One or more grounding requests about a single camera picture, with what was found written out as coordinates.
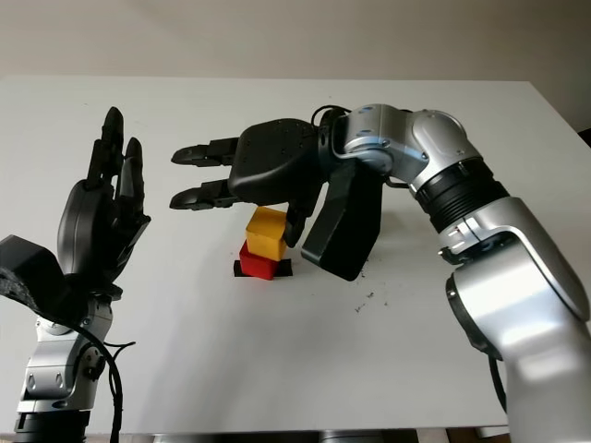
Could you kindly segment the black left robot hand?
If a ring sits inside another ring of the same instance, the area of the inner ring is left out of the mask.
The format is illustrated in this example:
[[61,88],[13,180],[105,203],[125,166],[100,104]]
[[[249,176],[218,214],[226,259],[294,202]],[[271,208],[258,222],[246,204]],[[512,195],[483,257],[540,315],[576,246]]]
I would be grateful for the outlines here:
[[58,261],[76,285],[111,292],[151,222],[144,213],[142,146],[124,142],[124,117],[107,112],[92,147],[88,173],[74,184],[61,217]]

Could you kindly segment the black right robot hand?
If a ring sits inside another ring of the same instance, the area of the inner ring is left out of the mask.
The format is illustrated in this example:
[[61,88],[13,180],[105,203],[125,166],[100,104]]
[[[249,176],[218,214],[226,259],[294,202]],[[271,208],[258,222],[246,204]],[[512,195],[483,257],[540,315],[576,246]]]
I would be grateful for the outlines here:
[[326,175],[320,166],[318,129],[284,118],[256,124],[237,138],[182,148],[172,163],[228,166],[226,179],[204,182],[174,195],[173,210],[229,208],[235,203],[288,205],[283,239],[293,247],[318,201]]

